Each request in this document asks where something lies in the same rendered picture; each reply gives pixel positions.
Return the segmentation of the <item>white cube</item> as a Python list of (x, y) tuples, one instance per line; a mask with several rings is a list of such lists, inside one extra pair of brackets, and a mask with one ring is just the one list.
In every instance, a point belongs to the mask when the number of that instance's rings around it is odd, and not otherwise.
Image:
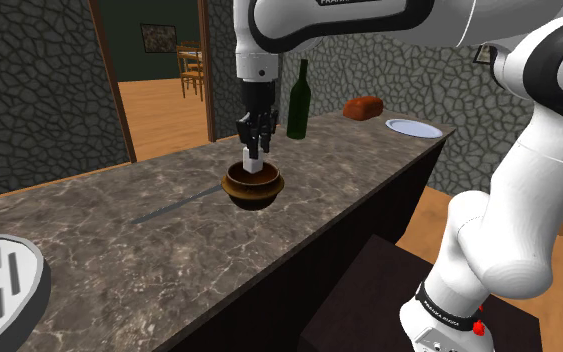
[(252, 158), (250, 154), (250, 150), (247, 146), (243, 148), (243, 160), (242, 160), (242, 167), (245, 171), (250, 174), (255, 174), (260, 172), (263, 169), (263, 150), (261, 148), (257, 151), (257, 157)]

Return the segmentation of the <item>green glass bottle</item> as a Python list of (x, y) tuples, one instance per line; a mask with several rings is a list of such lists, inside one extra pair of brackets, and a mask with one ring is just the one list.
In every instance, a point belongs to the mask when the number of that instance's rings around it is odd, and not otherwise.
[(290, 92), (287, 137), (295, 140), (306, 136), (311, 90), (307, 82), (308, 60), (302, 59), (299, 77)]

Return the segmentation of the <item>dark framed wall picture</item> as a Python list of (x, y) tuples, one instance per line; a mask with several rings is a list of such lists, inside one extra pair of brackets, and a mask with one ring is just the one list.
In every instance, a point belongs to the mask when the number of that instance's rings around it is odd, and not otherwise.
[(175, 53), (177, 33), (174, 25), (140, 24), (146, 53)]

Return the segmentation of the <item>brown bread loaf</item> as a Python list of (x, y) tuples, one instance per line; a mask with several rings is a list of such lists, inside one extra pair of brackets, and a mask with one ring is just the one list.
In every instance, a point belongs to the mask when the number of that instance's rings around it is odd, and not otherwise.
[(375, 96), (362, 96), (348, 100), (343, 116), (356, 121), (365, 121), (379, 116), (384, 109), (383, 101)]

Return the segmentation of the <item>wooden chair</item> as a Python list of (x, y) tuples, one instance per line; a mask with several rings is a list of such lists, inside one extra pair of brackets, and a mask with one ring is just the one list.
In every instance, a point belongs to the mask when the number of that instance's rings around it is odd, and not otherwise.
[(186, 97), (186, 90), (192, 86), (194, 93), (203, 100), (203, 52), (196, 41), (182, 41), (177, 47), (178, 69), (182, 95)]

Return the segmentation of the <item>brown wooden bowl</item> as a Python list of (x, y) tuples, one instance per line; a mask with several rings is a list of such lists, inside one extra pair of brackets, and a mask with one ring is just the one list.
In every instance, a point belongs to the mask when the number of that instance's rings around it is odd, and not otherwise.
[(285, 186), (279, 169), (268, 162), (263, 169), (251, 174), (241, 162), (231, 165), (221, 181), (222, 189), (239, 208), (258, 211), (270, 206)]

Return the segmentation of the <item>dark robot stand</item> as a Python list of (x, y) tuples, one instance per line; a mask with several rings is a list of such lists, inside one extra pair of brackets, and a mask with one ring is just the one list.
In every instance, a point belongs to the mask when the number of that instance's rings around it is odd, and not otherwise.
[[(301, 333), (297, 352), (413, 352), (399, 310), (431, 268), (372, 236)], [(535, 316), (490, 296), (481, 320), (496, 352), (543, 352)]]

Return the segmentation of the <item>brown wooden door frame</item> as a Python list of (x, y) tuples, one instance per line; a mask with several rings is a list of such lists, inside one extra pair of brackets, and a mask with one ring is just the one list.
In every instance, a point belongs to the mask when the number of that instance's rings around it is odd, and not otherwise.
[[(110, 90), (112, 93), (113, 101), (115, 104), (117, 117), (119, 119), (119, 124), (122, 130), (124, 142), (126, 145), (127, 155), (131, 163), (136, 163), (138, 161), (134, 143), (131, 136), (131, 131), (127, 121), (125, 108), (123, 105), (123, 100), (121, 92), (118, 86), (118, 81), (116, 77), (116, 71), (113, 65), (113, 60), (111, 57), (108, 40), (105, 34), (105, 26), (103, 24), (102, 16), (100, 14), (100, 8), (98, 0), (87, 0), (89, 5), (89, 11), (95, 28), (95, 33), (97, 36), (97, 41), (101, 50), (103, 62), (105, 65), (105, 70), (107, 74), (107, 79), (109, 82)], [(205, 89), (204, 98), (206, 106), (206, 126), (207, 126), (207, 139), (209, 142), (215, 142), (216, 129), (215, 129), (215, 113), (213, 109), (213, 84), (211, 79), (211, 59), (208, 53), (209, 50), (209, 12), (207, 0), (197, 0), (197, 10), (199, 19), (199, 31), (202, 36), (202, 54), (201, 56), (195, 55), (196, 59), (202, 59), (205, 66), (203, 67), (203, 86), (199, 86), (200, 89)]]

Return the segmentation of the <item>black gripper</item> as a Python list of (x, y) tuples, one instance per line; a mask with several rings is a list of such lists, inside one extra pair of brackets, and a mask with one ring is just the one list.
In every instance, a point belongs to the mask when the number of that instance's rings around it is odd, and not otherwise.
[(240, 87), (241, 101), (247, 113), (236, 121), (236, 127), (240, 141), (247, 147), (248, 157), (256, 160), (259, 156), (258, 134), (251, 117), (262, 113), (259, 116), (260, 146), (264, 153), (268, 153), (279, 116), (279, 111), (272, 109), (275, 103), (275, 82), (242, 81)]

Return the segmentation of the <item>white plate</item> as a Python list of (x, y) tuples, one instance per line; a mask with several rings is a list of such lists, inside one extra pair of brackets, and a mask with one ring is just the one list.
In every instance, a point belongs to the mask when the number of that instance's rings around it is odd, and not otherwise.
[(388, 119), (386, 126), (391, 130), (417, 138), (436, 139), (443, 136), (443, 132), (429, 124), (409, 119)]

